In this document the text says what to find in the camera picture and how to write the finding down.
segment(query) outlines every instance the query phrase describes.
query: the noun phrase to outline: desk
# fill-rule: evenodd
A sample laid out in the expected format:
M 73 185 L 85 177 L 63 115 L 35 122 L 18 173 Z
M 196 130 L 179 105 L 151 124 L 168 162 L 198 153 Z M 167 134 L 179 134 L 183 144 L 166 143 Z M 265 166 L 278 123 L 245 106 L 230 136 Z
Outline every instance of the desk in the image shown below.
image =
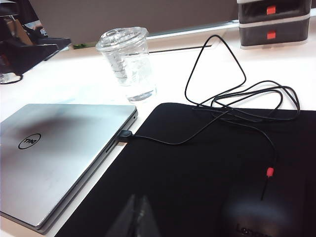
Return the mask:
M 198 35 L 205 41 L 206 33 Z M 238 28 L 222 32 L 232 51 L 240 61 L 250 86 L 258 81 L 272 79 L 294 88 L 302 110 L 316 110 L 316 17 L 311 18 L 309 39 L 303 45 L 278 46 L 266 49 L 240 49 Z M 184 88 L 199 49 L 180 50 L 151 54 L 151 63 L 157 81 L 156 97 L 138 104 L 139 118 L 130 130 L 135 132 L 149 113 L 160 103 L 188 103 Z M 188 89 L 188 96 L 202 101 L 242 81 L 242 74 L 223 44 L 215 42 L 205 49 Z M 65 104 L 127 104 L 116 85 L 116 79 L 103 56 L 95 48 L 70 50 L 35 66 L 26 72 L 24 79 L 1 87 L 1 121 L 29 103 Z M 269 94 L 246 101 L 244 108 L 273 108 L 276 95 Z M 282 109 L 292 109 L 285 101 Z M 54 236 L 102 174 L 124 148 L 119 143 L 100 165 L 82 190 L 69 204 L 46 236 Z M 42 236 L 23 226 L 1 217 L 2 237 Z

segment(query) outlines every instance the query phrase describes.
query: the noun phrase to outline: mouse pad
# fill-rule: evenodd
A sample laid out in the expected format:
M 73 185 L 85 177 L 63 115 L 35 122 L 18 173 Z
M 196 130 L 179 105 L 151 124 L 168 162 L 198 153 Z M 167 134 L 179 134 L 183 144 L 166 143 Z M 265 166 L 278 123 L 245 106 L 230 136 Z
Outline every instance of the mouse pad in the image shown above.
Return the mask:
M 161 104 L 136 134 L 183 141 L 211 120 L 209 112 L 192 108 Z M 277 116 L 294 113 L 279 110 Z M 291 166 L 305 173 L 304 237 L 315 237 L 316 112 L 301 111 L 294 121 L 254 126 L 274 142 L 279 156 L 276 170 Z M 258 161 L 269 165 L 271 160 L 272 148 L 262 134 L 222 121 L 181 146 L 133 139 L 56 236 L 105 236 L 129 198 L 137 195 L 147 197 L 161 236 L 216 237 L 221 206 L 242 164 Z

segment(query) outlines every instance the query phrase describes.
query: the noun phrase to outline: laptop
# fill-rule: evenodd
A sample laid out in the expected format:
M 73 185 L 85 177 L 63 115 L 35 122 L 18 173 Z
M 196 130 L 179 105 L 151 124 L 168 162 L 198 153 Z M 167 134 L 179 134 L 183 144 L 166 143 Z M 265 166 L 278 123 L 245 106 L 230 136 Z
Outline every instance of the laptop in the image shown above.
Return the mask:
M 137 117 L 133 105 L 28 104 L 0 124 L 1 215 L 47 231 Z

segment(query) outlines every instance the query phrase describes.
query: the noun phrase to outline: dell logo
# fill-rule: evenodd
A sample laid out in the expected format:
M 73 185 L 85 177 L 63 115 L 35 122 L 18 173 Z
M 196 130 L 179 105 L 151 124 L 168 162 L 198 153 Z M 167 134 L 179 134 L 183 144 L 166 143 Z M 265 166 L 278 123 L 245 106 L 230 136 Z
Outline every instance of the dell logo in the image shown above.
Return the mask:
M 243 236 L 249 236 L 249 237 L 272 237 L 272 236 L 265 235 L 265 234 L 262 234 L 260 232 L 254 231 L 252 229 L 248 229 L 248 228 L 245 228 L 245 227 L 241 228 L 240 224 L 237 224 L 236 231 L 238 233 L 241 233 Z
M 31 147 L 32 145 L 34 145 L 36 142 L 38 142 L 40 138 L 41 138 L 41 135 L 39 133 L 32 134 L 31 136 L 24 138 L 20 142 L 18 148 L 21 150 L 27 149 Z

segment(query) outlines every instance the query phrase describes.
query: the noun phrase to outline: clear plastic object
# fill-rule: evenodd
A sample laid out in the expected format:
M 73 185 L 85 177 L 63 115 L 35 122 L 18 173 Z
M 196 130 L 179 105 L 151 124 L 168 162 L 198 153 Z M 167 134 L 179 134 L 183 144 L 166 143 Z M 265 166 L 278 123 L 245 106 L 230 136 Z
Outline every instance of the clear plastic object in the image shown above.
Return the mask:
M 105 32 L 96 44 L 130 102 L 142 101 L 156 93 L 147 35 L 147 29 L 142 27 L 116 28 Z

